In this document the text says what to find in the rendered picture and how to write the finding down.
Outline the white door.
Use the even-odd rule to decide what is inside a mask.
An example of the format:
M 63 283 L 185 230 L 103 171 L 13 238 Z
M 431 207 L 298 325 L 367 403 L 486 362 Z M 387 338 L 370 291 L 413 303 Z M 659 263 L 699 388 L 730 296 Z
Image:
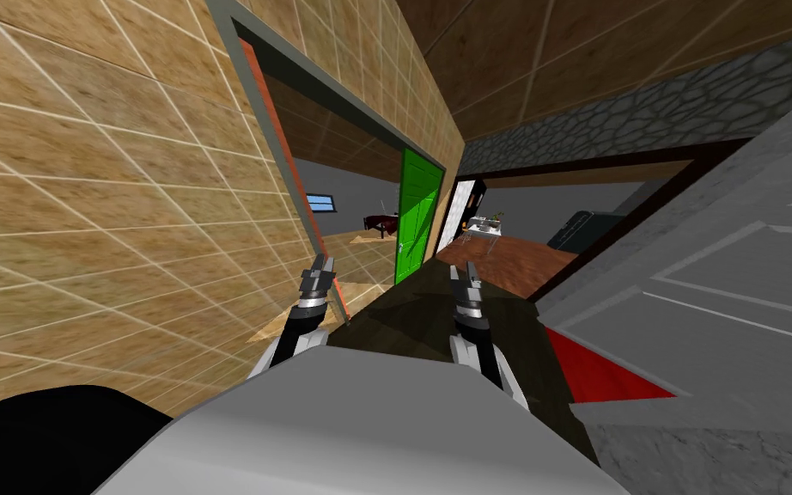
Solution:
M 450 199 L 448 214 L 442 226 L 442 234 L 436 247 L 436 252 L 442 251 L 457 236 L 461 218 L 471 196 L 475 180 L 458 181 L 454 187 L 454 195 Z

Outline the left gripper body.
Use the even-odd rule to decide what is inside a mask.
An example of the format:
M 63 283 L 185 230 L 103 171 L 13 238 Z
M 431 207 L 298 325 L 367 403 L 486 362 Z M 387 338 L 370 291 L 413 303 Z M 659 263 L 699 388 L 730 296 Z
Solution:
M 322 269 L 309 269 L 302 272 L 300 298 L 302 300 L 325 299 L 332 288 L 335 274 Z

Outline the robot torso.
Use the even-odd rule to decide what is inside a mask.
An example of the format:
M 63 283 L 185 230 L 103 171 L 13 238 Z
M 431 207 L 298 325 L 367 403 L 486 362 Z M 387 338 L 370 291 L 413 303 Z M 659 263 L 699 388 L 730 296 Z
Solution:
M 629 495 L 477 370 L 317 346 L 176 418 L 94 495 Z

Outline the green door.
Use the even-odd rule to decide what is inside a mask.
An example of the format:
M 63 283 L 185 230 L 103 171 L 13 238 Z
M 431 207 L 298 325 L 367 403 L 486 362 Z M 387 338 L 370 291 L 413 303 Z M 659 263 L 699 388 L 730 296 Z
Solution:
M 444 170 L 415 150 L 402 155 L 394 280 L 401 283 L 423 264 Z

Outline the grey panelled door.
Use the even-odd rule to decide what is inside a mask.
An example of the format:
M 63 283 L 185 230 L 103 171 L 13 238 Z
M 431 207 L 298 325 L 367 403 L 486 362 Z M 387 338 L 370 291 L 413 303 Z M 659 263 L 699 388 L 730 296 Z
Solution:
M 668 396 L 582 422 L 792 431 L 792 111 L 593 268 L 541 320 Z

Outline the dark red table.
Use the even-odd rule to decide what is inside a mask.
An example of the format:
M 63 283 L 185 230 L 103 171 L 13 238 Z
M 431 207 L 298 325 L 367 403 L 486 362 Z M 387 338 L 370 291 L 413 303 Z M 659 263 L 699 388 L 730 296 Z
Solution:
M 399 227 L 398 215 L 372 215 L 363 218 L 365 230 L 376 230 L 380 233 L 381 239 L 388 235 L 393 235 Z

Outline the white table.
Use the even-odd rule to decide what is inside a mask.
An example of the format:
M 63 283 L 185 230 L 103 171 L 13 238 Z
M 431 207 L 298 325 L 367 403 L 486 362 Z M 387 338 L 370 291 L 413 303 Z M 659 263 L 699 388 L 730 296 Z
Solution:
M 470 217 L 466 222 L 460 239 L 466 244 L 473 237 L 479 237 L 489 241 L 485 254 L 489 254 L 497 241 L 502 237 L 502 227 L 499 221 L 487 217 Z

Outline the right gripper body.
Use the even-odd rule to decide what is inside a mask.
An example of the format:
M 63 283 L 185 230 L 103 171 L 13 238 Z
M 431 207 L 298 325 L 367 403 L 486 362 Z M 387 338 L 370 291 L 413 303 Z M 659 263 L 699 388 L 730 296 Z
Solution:
M 452 292 L 455 299 L 455 313 L 469 318 L 483 317 L 479 280 L 453 280 Z

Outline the dark green sofa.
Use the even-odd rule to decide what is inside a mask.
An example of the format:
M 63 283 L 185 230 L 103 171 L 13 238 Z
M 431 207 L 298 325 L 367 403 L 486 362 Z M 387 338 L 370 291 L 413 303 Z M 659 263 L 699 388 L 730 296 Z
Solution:
M 625 215 L 610 212 L 578 211 L 547 242 L 547 246 L 581 254 L 624 218 Z

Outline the orange door leaf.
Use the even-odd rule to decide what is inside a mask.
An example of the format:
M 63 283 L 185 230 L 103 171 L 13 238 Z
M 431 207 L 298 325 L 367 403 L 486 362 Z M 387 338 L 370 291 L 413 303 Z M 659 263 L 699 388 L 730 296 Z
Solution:
M 275 242 L 275 253 L 288 256 L 283 266 L 294 291 L 287 298 L 294 303 L 302 272 L 310 267 L 316 255 L 326 252 L 326 246 L 252 44 L 238 38 L 228 54 L 247 100 L 245 121 L 265 161 L 265 171 L 273 181 L 276 204 L 288 215 L 280 222 L 283 227 L 277 233 L 285 237 Z

